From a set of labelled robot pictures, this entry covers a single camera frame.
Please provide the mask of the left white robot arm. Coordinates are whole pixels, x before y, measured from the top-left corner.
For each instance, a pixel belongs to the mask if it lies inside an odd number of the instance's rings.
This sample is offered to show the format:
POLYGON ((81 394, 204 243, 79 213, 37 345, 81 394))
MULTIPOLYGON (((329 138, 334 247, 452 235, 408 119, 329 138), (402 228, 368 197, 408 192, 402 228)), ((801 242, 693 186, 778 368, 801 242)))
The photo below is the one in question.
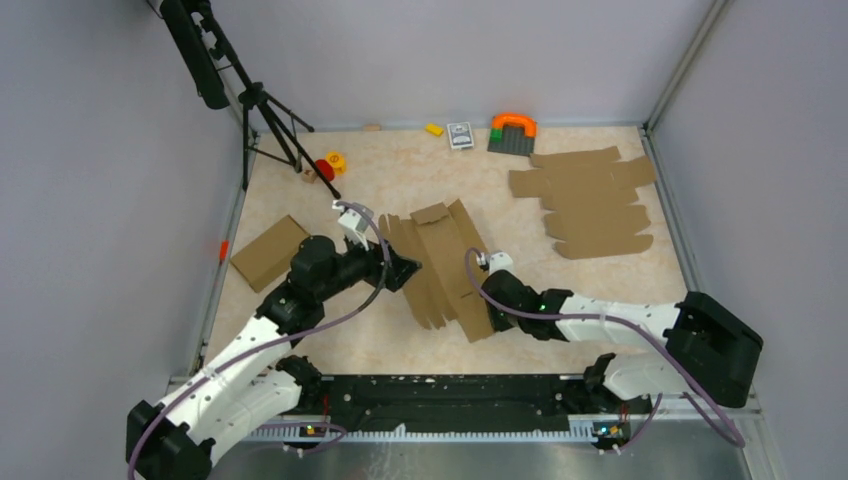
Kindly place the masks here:
POLYGON ((126 461, 131 479, 205 479, 248 434, 273 416, 308 413, 319 404, 320 372, 290 354, 324 330, 324 303, 359 282, 395 292, 422 267, 388 243, 348 240, 337 252, 310 236, 291 259, 285 280, 209 365, 177 390, 128 414, 126 461))

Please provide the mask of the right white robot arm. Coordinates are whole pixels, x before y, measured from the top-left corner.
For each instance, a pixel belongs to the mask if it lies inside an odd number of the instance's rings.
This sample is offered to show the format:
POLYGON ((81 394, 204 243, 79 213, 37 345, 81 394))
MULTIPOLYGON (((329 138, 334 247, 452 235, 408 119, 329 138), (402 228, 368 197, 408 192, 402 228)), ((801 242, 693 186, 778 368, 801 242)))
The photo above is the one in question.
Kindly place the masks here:
POLYGON ((706 293, 677 303, 602 301, 570 290, 537 292, 508 270, 482 284, 497 331, 520 328, 542 341, 606 342, 637 348, 604 354, 586 371, 586 397, 612 412, 643 395, 696 393, 722 407, 746 405, 763 339, 706 293))

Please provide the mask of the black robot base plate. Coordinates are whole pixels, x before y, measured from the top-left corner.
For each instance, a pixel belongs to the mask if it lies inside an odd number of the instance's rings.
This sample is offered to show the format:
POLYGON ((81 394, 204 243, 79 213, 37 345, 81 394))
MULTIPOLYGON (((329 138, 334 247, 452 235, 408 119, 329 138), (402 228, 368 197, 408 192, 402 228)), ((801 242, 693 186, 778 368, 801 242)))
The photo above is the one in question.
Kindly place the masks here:
POLYGON ((328 421, 355 432, 478 434, 565 432, 578 415, 647 414, 649 398, 622 401, 579 376, 335 375, 305 387, 295 421, 328 421))

